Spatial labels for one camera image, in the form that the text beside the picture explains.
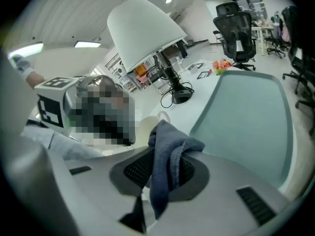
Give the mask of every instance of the white lamp shade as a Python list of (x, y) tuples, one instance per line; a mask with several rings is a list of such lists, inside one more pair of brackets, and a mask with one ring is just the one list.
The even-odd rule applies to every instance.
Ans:
[(127, 72), (186, 37), (166, 13), (147, 0), (127, 0), (115, 7), (107, 25)]

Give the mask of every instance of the flower bouquet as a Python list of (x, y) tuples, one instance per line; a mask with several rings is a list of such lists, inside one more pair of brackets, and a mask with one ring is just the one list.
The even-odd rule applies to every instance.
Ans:
[(221, 75), (222, 72), (224, 72), (231, 66), (232, 66), (232, 63), (230, 61), (227, 61), (226, 59), (222, 59), (221, 61), (215, 61), (212, 64), (212, 67), (215, 70), (217, 75)]

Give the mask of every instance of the gray towel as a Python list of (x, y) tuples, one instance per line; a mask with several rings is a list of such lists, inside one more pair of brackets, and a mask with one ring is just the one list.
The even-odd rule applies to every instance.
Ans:
[(158, 219), (168, 202), (169, 183), (172, 189), (179, 187), (179, 162), (181, 154), (187, 151), (202, 151), (205, 145), (177, 130), (174, 126), (161, 120), (153, 128), (149, 137), (149, 146), (155, 147), (150, 200)]

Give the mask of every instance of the gray plastic panel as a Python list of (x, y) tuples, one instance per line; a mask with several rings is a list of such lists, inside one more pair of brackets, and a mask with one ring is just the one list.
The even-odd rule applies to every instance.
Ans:
[(190, 136), (206, 144), (204, 153), (237, 162), (276, 188), (288, 175), (292, 119), (271, 75), (224, 72)]

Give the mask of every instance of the desk lamp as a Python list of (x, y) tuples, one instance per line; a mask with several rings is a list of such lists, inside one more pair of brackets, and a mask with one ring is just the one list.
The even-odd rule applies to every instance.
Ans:
[(164, 95), (170, 92), (175, 104), (190, 99), (193, 90), (180, 83), (179, 76), (161, 54), (186, 37), (166, 13), (147, 0), (128, 0), (112, 10), (107, 25), (127, 72), (157, 55), (171, 85)]

